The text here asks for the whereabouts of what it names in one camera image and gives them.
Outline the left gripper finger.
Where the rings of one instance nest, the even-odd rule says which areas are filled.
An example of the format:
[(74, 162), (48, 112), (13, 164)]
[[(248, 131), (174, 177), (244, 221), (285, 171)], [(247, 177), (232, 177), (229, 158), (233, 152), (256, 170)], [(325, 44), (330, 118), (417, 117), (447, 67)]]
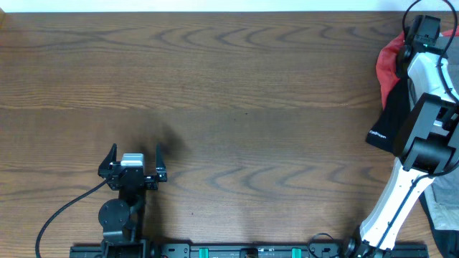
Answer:
[(166, 174), (166, 165), (161, 153), (161, 145), (156, 146), (156, 172), (157, 174)]
[(99, 171), (110, 170), (112, 168), (113, 162), (116, 162), (117, 156), (117, 144), (112, 144), (110, 151), (108, 152), (107, 156), (104, 158), (102, 163), (99, 165)]

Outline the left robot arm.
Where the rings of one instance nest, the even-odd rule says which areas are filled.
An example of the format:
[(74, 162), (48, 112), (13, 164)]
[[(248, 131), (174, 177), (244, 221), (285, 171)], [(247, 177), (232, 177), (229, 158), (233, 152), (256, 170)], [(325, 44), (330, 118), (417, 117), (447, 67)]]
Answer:
[(98, 220), (103, 228), (101, 257), (157, 257), (155, 246), (142, 236), (143, 218), (146, 207), (146, 192), (158, 189), (160, 182), (167, 181), (166, 166), (160, 146), (155, 151), (155, 174), (145, 174), (144, 154), (125, 153), (118, 161), (117, 145), (112, 145), (109, 153), (98, 168), (99, 177), (113, 191), (116, 199), (105, 202)]

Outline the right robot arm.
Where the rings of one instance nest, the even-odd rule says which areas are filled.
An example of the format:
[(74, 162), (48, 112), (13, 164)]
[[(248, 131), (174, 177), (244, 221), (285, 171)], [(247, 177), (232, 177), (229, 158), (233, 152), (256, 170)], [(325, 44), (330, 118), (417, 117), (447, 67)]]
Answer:
[(448, 74), (447, 46), (437, 47), (440, 19), (418, 15), (404, 28), (396, 75), (408, 79), (414, 107), (397, 131), (391, 177), (342, 257), (427, 257), (424, 244), (398, 244), (397, 234), (421, 193), (458, 167), (458, 94)]

